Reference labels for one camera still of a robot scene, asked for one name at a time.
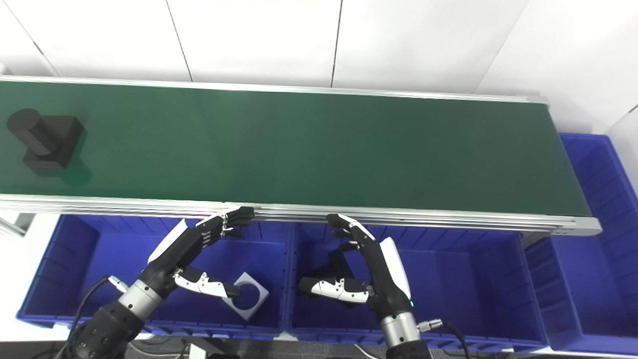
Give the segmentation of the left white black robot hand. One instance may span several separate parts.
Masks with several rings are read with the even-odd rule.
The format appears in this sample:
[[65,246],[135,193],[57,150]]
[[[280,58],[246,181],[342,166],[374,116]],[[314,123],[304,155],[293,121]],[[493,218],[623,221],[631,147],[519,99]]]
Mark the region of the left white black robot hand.
[[254,218],[250,206],[231,207],[188,226],[182,220],[169,232],[150,257],[138,280],[144,291],[153,291],[161,300],[176,288],[194,293],[234,299],[242,295],[240,286],[222,282],[192,266],[201,251],[225,236],[241,238],[240,227],[249,226]]

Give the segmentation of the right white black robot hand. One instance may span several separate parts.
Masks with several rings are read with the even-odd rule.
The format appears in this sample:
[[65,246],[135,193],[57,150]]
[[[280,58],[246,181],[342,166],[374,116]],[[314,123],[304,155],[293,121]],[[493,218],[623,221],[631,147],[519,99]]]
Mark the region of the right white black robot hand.
[[[378,240],[360,222],[340,213],[326,216],[335,238],[348,239],[329,252],[326,266],[303,276],[298,289],[345,304],[366,304],[379,321],[413,318],[412,293],[405,268],[392,238]],[[344,253],[357,251],[364,259],[369,283],[358,280]]]

